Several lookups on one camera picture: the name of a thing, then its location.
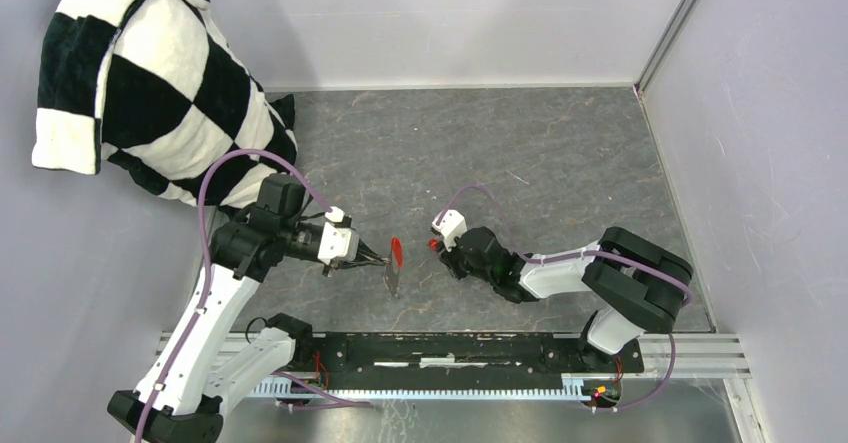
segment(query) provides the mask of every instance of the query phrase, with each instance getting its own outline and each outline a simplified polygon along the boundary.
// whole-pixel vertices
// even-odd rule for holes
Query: white connector
[[[344,220],[344,211],[341,208],[336,206],[331,206],[330,210],[324,213],[324,218],[327,219],[330,223],[341,223]]]
[[[336,228],[328,221],[324,223],[318,259],[325,265],[338,261],[353,261],[358,247],[359,234],[350,228]]]
[[[468,228],[465,226],[465,217],[458,211],[448,210],[442,221],[438,221],[439,216],[433,220],[432,226],[445,242],[445,248],[450,250],[456,246],[456,239],[462,236]]]

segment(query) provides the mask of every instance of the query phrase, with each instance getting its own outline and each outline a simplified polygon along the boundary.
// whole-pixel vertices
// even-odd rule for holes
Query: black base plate
[[[580,358],[576,336],[554,333],[326,333],[316,334],[313,343],[333,389],[561,389],[562,373],[616,372],[612,360],[589,367]],[[619,356],[625,373],[645,370],[636,340]],[[421,367],[422,358],[446,357],[478,365]],[[286,371],[315,371],[315,361]]]

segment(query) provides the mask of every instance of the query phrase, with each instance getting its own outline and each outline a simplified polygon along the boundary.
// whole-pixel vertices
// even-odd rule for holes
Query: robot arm
[[[503,248],[486,227],[468,229],[465,218],[450,210],[432,230],[439,260],[454,278],[485,280],[495,293],[513,303],[538,301],[559,293],[593,291],[608,306],[596,312],[581,335],[584,359],[608,359],[645,332],[670,333],[683,305],[683,293],[639,270],[590,256],[614,253],[670,275],[688,285],[692,267],[682,258],[622,228],[608,228],[586,246],[552,255],[533,254],[530,262]],[[573,255],[564,261],[564,255]]]
[[[215,371],[212,364],[236,317],[268,271],[285,256],[324,265],[324,274],[348,265],[384,262],[359,241],[351,219],[338,208],[324,215],[322,225],[301,218],[305,189],[288,175],[263,181],[256,204],[245,220],[224,224],[212,235],[212,284],[206,308],[196,307],[204,287],[203,270],[165,350],[134,390],[118,391],[109,413],[135,432],[141,409],[158,392],[145,425],[145,439],[154,442],[214,442],[226,415],[273,371],[306,355],[312,328],[280,314],[239,354]],[[157,384],[162,366],[186,332],[195,312],[200,314],[168,372]]]

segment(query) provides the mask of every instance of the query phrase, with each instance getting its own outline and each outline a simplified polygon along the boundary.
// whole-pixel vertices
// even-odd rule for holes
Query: red cap
[[[392,238],[392,254],[395,256],[398,269],[403,268],[403,246],[401,246],[400,240],[397,238]]]

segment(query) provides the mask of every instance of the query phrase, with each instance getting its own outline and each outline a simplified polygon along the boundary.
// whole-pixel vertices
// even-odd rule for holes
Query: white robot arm
[[[212,371],[236,317],[268,270],[284,256],[323,264],[325,274],[354,266],[385,266],[360,242],[350,217],[340,209],[325,213],[322,225],[306,223],[304,195],[304,188],[292,177],[270,176],[262,183],[257,203],[244,215],[247,218],[236,218],[215,231],[205,308],[197,309],[206,278],[201,270],[194,294],[162,354],[134,390],[115,392],[109,403],[109,413],[131,432],[155,394],[152,405],[148,404],[146,440],[214,442],[224,418],[259,382],[293,359],[311,357],[298,354],[298,339],[311,337],[311,326],[280,314],[267,321],[250,345]],[[185,334],[165,382],[158,383],[162,368]]]

